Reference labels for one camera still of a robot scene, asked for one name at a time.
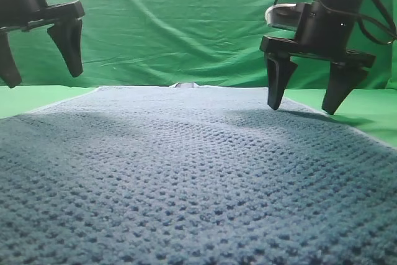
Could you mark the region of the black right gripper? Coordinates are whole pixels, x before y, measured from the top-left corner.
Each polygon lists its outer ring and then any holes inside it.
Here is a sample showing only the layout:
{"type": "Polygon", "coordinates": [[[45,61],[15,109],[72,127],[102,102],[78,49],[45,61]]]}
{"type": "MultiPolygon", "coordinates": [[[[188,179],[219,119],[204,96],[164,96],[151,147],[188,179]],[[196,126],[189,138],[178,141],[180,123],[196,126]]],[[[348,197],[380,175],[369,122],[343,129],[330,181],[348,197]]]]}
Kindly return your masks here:
{"type": "Polygon", "coordinates": [[[321,108],[334,115],[346,97],[367,77],[375,56],[347,49],[363,0],[312,0],[303,4],[293,38],[263,36],[260,49],[267,63],[267,105],[280,107],[297,64],[293,56],[330,61],[329,81],[321,108]]]}

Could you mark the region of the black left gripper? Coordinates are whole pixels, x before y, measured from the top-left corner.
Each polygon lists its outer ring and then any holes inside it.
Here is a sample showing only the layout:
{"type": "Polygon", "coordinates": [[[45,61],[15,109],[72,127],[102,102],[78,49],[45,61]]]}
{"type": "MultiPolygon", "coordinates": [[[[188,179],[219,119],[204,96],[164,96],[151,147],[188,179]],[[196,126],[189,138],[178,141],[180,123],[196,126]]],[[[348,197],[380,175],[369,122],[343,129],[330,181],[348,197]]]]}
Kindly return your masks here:
{"type": "Polygon", "coordinates": [[[1,79],[9,88],[22,82],[12,56],[8,35],[13,30],[28,31],[54,24],[47,34],[60,51],[70,75],[83,73],[81,60],[81,32],[85,15],[80,1],[49,4],[47,0],[1,0],[1,79]]]}

